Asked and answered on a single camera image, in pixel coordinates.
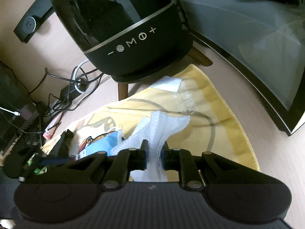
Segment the yellow printed cloth mat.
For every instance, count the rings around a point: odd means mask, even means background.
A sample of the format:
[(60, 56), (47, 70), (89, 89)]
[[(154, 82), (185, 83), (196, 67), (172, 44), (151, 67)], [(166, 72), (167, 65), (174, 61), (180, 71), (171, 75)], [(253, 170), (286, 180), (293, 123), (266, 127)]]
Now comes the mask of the yellow printed cloth mat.
[[(181, 148), (200, 156), (214, 152), (222, 157), (259, 170), (258, 160), (240, 122), (220, 96), (207, 75), (195, 65), (122, 101), (101, 107), (68, 127), (74, 137), (69, 156), (75, 159), (81, 142), (111, 130), (122, 130), (129, 138), (143, 117), (161, 111), (173, 117), (190, 116), (187, 127), (170, 136), (170, 148)], [(176, 181), (175, 171), (165, 171), (168, 181)]]

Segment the pink tube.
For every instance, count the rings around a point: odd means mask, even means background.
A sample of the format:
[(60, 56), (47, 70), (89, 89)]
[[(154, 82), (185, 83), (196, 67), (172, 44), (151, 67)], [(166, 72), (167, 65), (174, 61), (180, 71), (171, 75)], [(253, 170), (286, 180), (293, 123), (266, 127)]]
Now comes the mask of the pink tube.
[(57, 127), (60, 125), (60, 120), (62, 117), (62, 112), (60, 112), (58, 115), (56, 115), (51, 122), (46, 127), (43, 137), (47, 140), (51, 139), (53, 137), (53, 134)]

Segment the blue white tissue pack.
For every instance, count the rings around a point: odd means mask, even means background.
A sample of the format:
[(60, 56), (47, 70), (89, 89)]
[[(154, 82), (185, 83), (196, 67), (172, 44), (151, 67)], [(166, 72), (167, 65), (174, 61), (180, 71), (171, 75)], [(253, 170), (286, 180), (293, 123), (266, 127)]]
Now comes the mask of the blue white tissue pack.
[(79, 145), (75, 160), (85, 158), (97, 152), (106, 152), (107, 155), (111, 156), (111, 150), (122, 141), (124, 141), (122, 130), (111, 130), (95, 138), (89, 136)]

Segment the black power adapter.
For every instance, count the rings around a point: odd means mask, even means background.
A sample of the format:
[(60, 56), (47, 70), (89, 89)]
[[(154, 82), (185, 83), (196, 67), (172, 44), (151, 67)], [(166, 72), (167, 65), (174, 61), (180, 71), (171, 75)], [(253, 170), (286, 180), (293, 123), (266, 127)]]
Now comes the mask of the black power adapter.
[(88, 89), (86, 80), (82, 77), (81, 83), (77, 83), (78, 89), (75, 88), (75, 84), (71, 83), (60, 91), (59, 100), (63, 103), (69, 103), (81, 94), (85, 94)]

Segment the dark curved monitor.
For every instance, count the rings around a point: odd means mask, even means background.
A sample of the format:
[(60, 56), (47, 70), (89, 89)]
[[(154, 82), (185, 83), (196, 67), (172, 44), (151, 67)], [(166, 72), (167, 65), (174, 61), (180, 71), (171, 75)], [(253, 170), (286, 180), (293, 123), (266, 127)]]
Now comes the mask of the dark curved monitor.
[(198, 43), (258, 91), (287, 135), (304, 124), (304, 0), (176, 0)]

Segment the black keyboard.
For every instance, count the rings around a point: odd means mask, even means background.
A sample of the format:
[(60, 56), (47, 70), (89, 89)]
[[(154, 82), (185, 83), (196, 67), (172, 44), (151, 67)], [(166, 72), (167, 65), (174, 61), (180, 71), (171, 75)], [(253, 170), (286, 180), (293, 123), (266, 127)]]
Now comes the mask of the black keyboard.
[(25, 132), (17, 132), (9, 141), (1, 140), (1, 156), (8, 154), (14, 147), (23, 149), (26, 146), (41, 147), (44, 139), (42, 138), (42, 125), (39, 120), (35, 120), (29, 125)]

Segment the white wipe cloth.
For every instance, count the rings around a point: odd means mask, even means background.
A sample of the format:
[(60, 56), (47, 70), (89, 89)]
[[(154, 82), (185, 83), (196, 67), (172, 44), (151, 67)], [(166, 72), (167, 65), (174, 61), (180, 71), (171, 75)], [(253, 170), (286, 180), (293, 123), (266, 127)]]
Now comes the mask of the white wipe cloth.
[(118, 131), (117, 145), (111, 149), (111, 155), (121, 150), (139, 149), (142, 140), (148, 140), (148, 163), (144, 171), (131, 171), (131, 177), (137, 182), (167, 182), (168, 178), (161, 163), (161, 150), (166, 140), (184, 130), (190, 122), (190, 116), (173, 117), (161, 111), (154, 111), (151, 117), (143, 117), (132, 135), (122, 140), (123, 131)]

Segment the black round humidifier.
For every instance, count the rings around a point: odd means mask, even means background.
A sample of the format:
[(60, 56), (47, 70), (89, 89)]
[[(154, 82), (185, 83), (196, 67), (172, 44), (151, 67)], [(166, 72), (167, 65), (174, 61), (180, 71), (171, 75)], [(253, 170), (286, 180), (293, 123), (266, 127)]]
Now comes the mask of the black round humidifier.
[(87, 59), (128, 85), (162, 71), (185, 56), (212, 61), (193, 45), (177, 0), (51, 0), (59, 20)]

